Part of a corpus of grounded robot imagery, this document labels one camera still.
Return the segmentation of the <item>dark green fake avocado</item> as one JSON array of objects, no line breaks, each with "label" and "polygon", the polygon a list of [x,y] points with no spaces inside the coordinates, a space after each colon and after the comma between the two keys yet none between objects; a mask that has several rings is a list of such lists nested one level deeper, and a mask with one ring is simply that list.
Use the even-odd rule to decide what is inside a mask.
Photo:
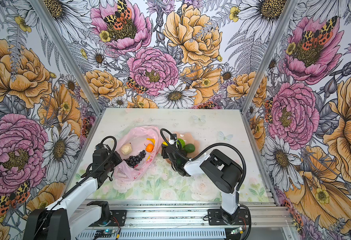
[{"label": "dark green fake avocado", "polygon": [[193,144],[187,144],[183,147],[183,150],[186,151],[188,154],[195,152],[195,146]]}]

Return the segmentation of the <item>orange fake tangerine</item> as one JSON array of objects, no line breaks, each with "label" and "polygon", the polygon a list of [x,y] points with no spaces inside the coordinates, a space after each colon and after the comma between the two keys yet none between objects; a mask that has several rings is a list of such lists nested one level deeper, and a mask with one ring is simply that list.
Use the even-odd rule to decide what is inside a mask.
[{"label": "orange fake tangerine", "polygon": [[145,148],[145,151],[148,153],[151,153],[154,149],[154,145],[153,144],[148,144]]}]

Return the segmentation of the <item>pink plastic bag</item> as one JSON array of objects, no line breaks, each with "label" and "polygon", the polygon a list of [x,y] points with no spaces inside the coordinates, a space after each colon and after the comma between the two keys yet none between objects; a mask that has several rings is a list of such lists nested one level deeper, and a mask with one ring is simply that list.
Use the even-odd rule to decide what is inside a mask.
[{"label": "pink plastic bag", "polygon": [[154,126],[135,127],[122,137],[117,152],[122,158],[114,170],[114,176],[121,182],[137,181],[154,163],[161,150],[162,138]]}]

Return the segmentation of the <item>bright green fake lime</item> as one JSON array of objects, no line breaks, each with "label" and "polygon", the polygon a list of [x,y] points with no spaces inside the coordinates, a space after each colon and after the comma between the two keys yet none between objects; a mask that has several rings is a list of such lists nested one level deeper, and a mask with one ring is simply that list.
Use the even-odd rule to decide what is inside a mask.
[{"label": "bright green fake lime", "polygon": [[177,139],[177,143],[180,145],[180,147],[183,149],[185,147],[185,141],[183,139]]}]

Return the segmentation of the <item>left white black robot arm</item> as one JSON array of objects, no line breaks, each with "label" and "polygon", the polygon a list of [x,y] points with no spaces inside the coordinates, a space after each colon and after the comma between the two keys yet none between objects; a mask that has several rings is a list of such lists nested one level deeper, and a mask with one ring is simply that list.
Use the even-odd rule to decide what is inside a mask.
[{"label": "left white black robot arm", "polygon": [[118,152],[107,148],[95,150],[92,158],[93,162],[81,181],[54,203],[29,214],[23,239],[74,240],[87,227],[110,222],[111,212],[106,201],[90,202],[80,212],[77,209],[106,180],[111,179],[110,173],[122,163],[122,158]]}]

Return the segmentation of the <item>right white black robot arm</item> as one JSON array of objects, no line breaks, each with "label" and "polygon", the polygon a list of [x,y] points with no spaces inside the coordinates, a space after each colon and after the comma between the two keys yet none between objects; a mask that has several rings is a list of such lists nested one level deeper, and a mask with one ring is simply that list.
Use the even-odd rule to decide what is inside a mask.
[{"label": "right white black robot arm", "polygon": [[[225,155],[217,147],[227,147],[240,158],[241,165]],[[241,152],[226,143],[216,143],[202,150],[195,158],[187,158],[175,145],[161,145],[161,155],[168,159],[175,172],[182,177],[205,174],[221,192],[223,221],[232,225],[239,213],[239,189],[246,177],[246,163]]]}]

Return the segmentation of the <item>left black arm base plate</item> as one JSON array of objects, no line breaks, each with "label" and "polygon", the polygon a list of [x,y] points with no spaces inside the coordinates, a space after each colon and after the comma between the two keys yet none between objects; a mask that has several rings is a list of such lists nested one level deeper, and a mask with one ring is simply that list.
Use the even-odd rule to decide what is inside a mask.
[{"label": "left black arm base plate", "polygon": [[127,210],[110,210],[110,219],[104,225],[105,227],[124,227],[126,218],[127,218]]}]

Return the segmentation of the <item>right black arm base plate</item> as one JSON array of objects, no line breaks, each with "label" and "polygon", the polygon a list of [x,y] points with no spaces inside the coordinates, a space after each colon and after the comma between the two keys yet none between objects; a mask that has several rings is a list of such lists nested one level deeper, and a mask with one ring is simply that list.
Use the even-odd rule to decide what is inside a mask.
[{"label": "right black arm base plate", "polygon": [[220,226],[220,225],[249,225],[251,221],[251,216],[248,210],[240,208],[237,212],[236,217],[227,215],[223,213],[222,209],[208,209],[207,215],[204,217],[205,221],[208,221],[210,226]]}]

